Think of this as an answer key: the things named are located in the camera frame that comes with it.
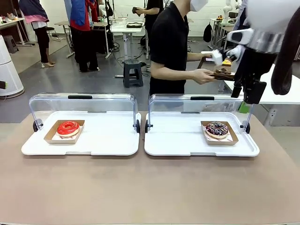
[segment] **chair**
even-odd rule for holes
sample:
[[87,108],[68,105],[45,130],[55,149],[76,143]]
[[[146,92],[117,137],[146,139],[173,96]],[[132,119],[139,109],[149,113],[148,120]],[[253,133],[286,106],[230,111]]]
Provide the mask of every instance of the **chair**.
[[235,12],[229,12],[229,17],[230,17],[231,19],[235,19],[237,16],[238,16],[238,13],[235,13]]
[[144,85],[141,63],[139,60],[125,60],[123,75],[123,84],[125,88],[129,88],[131,84],[137,84],[139,87]]
[[[58,37],[58,34],[56,33],[56,31],[55,31],[55,29],[54,29],[53,27],[46,27],[46,31],[47,31],[47,33],[49,34],[50,39],[51,39],[52,41],[59,41],[59,42],[60,42],[60,38]],[[51,32],[54,32],[54,33],[55,33],[55,35],[56,35],[56,37],[58,38],[58,40],[52,39]]]

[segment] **black stool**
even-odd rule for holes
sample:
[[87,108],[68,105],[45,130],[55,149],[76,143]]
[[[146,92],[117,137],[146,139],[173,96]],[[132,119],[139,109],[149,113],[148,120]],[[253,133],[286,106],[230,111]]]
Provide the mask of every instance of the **black stool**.
[[14,40],[13,36],[11,36],[11,35],[3,36],[3,39],[4,39],[4,42],[5,42],[5,45],[8,49],[8,52],[10,54],[14,54],[16,51],[19,50],[18,46],[15,43],[15,40]]
[[141,63],[139,60],[125,60],[123,75],[123,84],[125,88],[129,88],[131,84],[137,84],[140,87],[144,85]]

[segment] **black t-shirt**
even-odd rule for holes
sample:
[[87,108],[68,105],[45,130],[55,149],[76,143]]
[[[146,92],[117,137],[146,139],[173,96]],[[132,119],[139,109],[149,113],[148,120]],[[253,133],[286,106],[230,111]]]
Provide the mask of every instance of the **black t-shirt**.
[[164,10],[163,0],[148,0],[147,10],[152,8],[159,8],[159,13],[156,15],[146,15],[145,26],[152,27],[158,15]]
[[[185,71],[188,58],[188,19],[184,20],[171,2],[155,21],[151,33],[151,61],[165,67]],[[186,80],[167,81],[151,78],[150,95],[184,94]]]

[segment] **white air purifier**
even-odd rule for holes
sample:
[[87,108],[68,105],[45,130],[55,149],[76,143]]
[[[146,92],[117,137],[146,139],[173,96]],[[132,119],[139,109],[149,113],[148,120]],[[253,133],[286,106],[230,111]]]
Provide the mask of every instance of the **white air purifier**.
[[24,87],[14,63],[11,61],[2,35],[0,35],[0,81],[7,82],[7,89],[0,89],[0,98],[12,98],[24,92]]

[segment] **pastry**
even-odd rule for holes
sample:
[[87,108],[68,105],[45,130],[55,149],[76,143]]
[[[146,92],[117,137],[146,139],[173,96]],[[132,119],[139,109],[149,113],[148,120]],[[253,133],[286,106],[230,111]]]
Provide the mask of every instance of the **pastry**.
[[209,136],[222,139],[227,137],[229,133],[228,126],[220,122],[212,122],[206,126],[206,132]]
[[66,121],[60,124],[57,128],[57,133],[61,138],[69,138],[79,132],[79,123],[74,121]]
[[222,68],[216,69],[216,74],[231,75],[231,72],[228,69],[222,67]]

